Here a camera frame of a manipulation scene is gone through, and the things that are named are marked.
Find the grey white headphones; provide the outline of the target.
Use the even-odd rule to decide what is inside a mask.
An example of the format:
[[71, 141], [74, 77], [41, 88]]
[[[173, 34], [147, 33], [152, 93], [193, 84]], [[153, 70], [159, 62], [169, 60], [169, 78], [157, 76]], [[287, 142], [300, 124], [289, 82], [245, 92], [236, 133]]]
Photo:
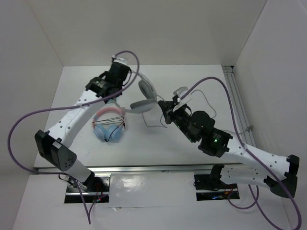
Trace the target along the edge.
[[152, 82], [140, 72], [137, 75], [141, 79], [138, 82], [139, 89], [146, 99], [132, 103], [130, 109], [121, 107], [116, 101], [114, 101], [114, 105], [125, 113], [143, 114], [152, 110], [157, 104], [157, 92]]

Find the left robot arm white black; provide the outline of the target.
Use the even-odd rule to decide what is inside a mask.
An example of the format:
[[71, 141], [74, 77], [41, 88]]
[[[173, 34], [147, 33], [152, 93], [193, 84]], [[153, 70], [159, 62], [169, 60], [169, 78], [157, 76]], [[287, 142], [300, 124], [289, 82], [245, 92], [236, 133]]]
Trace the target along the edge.
[[116, 98], [130, 72], [131, 69], [125, 61], [114, 60], [108, 71], [89, 81], [75, 106], [69, 109], [58, 123], [48, 131], [39, 130], [35, 134], [40, 156], [61, 172], [76, 179], [77, 185], [84, 191], [92, 190], [101, 180], [95, 177], [69, 148], [88, 120], [103, 108], [106, 102]]

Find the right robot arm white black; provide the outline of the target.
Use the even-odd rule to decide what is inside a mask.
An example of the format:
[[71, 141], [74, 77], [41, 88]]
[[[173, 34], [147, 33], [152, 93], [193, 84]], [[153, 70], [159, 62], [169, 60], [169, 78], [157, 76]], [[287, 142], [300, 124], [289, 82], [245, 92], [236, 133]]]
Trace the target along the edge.
[[200, 151], [245, 165], [245, 168], [214, 165], [209, 177], [211, 186], [252, 184], [268, 188], [280, 197], [295, 196], [299, 167], [297, 156], [278, 156], [241, 143], [237, 137], [215, 128], [215, 120], [205, 111], [192, 112], [187, 105], [175, 110], [172, 101], [159, 101], [158, 105], [165, 122], [174, 123], [191, 143], [198, 142]]

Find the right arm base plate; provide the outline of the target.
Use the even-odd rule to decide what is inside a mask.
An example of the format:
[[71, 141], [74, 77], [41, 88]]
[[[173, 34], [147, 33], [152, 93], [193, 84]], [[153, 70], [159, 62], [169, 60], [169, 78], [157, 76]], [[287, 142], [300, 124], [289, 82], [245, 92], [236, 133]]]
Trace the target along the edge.
[[197, 201], [240, 199], [237, 184], [212, 182], [208, 174], [195, 174], [194, 183]]

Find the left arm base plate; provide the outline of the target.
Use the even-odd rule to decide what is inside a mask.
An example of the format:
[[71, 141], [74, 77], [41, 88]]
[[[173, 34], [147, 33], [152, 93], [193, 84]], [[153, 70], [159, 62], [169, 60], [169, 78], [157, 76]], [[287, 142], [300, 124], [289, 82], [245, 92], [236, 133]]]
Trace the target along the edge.
[[[98, 173], [96, 176], [100, 178], [101, 184], [100, 185], [95, 184], [92, 189], [87, 189], [83, 184], [77, 182], [83, 194], [84, 201], [87, 204], [93, 203], [94, 201], [96, 201], [97, 203], [108, 203], [111, 174]], [[61, 178], [61, 180], [67, 182], [64, 203], [65, 204], [82, 203], [82, 199], [76, 183], [68, 177]]]

